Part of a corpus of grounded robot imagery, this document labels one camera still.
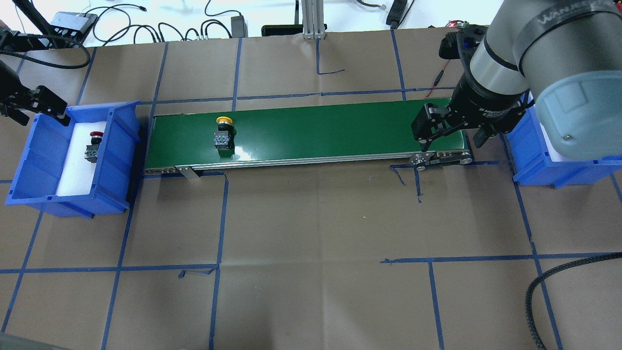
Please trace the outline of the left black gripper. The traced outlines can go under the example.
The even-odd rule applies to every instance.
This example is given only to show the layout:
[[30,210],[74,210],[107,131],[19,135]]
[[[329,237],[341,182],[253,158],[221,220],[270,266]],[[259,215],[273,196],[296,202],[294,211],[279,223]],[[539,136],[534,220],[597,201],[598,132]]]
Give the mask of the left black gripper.
[[52,117],[62,126],[69,126],[71,117],[65,114],[67,102],[46,86],[29,89],[23,86],[18,74],[4,62],[0,63],[0,112],[22,126],[27,126],[29,116],[22,111],[42,113]]

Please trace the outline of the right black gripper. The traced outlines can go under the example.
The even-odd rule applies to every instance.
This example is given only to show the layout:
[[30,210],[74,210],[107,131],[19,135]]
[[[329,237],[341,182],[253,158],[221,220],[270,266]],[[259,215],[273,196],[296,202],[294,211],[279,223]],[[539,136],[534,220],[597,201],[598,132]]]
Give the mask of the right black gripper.
[[508,132],[514,122],[510,110],[522,106],[527,82],[515,64],[507,62],[491,49],[486,38],[488,27],[467,26],[449,33],[440,44],[440,57],[460,60],[464,73],[446,108],[426,103],[411,123],[413,138],[420,150],[429,150],[432,142],[457,129],[479,128],[472,137],[481,148],[496,132]]

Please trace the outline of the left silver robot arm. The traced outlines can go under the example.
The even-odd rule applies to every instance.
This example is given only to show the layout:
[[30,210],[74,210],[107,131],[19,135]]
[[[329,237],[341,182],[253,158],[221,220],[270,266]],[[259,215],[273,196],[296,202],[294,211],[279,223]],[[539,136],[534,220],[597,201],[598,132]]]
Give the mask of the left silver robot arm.
[[[25,42],[44,38],[53,47],[60,47],[61,42],[68,42],[67,37],[56,35],[53,27],[40,15],[33,3],[29,0],[16,0],[14,2],[16,12],[21,11],[33,22],[40,30],[41,34],[24,33]],[[69,126],[70,117],[65,114],[67,102],[58,97],[51,89],[46,86],[37,86],[29,89],[22,84],[18,73],[4,62],[1,63],[0,73],[0,99],[1,115],[11,118],[22,126],[26,126],[30,117],[24,110],[34,113],[42,113],[52,117],[62,126]]]

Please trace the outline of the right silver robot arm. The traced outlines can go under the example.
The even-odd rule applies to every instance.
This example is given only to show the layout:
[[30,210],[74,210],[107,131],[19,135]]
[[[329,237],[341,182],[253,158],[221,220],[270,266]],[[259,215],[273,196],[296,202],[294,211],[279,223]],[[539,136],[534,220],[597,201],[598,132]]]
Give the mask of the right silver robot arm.
[[591,161],[622,149],[621,12],[611,0],[505,0],[489,26],[448,33],[438,55],[464,73],[444,106],[426,103],[411,124],[427,151],[475,129],[473,143],[511,133],[526,110],[563,157]]

